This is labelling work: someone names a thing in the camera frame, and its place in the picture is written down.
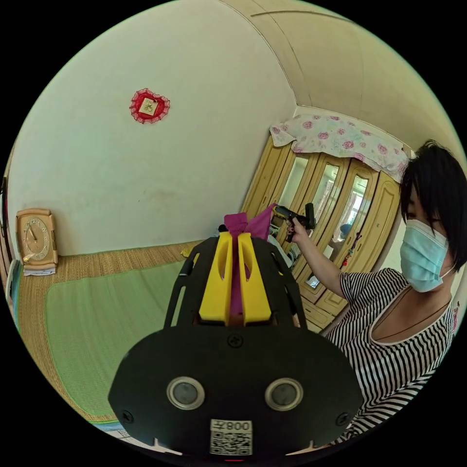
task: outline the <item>qr code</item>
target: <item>qr code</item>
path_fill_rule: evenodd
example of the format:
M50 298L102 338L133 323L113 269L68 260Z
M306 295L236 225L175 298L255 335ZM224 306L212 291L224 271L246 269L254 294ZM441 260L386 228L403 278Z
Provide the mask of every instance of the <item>qr code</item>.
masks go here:
M252 436L248 432L211 432L211 454L248 456L252 454Z

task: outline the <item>necklace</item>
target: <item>necklace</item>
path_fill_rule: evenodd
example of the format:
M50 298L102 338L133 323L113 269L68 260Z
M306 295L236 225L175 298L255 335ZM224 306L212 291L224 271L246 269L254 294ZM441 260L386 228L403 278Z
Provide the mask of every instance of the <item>necklace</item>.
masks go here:
M402 297L400 297L399 301L397 303L399 303L404 297L405 295L408 293L409 291L405 292L404 295L402 295ZM449 304L451 303L451 300L449 300L449 302L447 302L445 305L443 305L441 308L439 308L438 310L436 310L434 313L432 313L430 316L427 316L426 318L423 318L421 321L415 323L415 324L412 324L412 326L409 326L409 327L406 327L405 329L403 329L402 331L398 331L394 334L390 334L389 336L386 336L386 337L381 337L378 339L378 341L382 341L383 339L387 339L389 337L393 337L393 336L397 336L398 334L402 333L402 332L405 332L405 331L408 331L409 329L413 328L414 326L417 326L418 324L421 324L423 323L424 321L426 321L428 318L431 318L433 315L435 315L436 313L438 313L439 311L441 311L444 307L448 306ZM385 321L386 319L390 316L390 313L387 314L387 316L384 317L384 319L378 324L378 326L376 327L376 329L378 329Z

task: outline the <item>black and white striped shirt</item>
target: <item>black and white striped shirt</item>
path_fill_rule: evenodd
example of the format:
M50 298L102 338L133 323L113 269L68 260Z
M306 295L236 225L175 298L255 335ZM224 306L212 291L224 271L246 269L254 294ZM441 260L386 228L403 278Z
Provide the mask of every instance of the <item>black and white striped shirt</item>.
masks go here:
M363 404L345 433L334 443L358 436L387 420L410 402L439 366L452 342L451 304L430 326L391 344L371 338L373 324L409 286L394 269L340 275L350 304L344 318L327 334L357 373Z

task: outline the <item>wall clock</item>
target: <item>wall clock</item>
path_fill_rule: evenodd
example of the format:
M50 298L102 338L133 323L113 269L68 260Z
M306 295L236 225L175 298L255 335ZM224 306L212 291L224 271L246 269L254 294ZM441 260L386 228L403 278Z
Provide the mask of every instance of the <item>wall clock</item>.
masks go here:
M18 211L16 240L25 269L51 269L58 264L55 222L49 209Z

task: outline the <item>cabinet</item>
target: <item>cabinet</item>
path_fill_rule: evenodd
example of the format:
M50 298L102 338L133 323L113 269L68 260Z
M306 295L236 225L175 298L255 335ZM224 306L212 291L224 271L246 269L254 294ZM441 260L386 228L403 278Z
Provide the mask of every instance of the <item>cabinet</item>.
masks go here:
M304 214L305 205L312 202L316 225L310 238L318 249L343 271L369 272L393 225L398 189L388 175L357 159L295 154L291 144L276 148L270 137L242 210L252 218L278 203ZM300 287L309 328L324 329L343 310L346 300L320 284L297 246L286 242L285 223L273 217L271 231L293 258L292 274Z

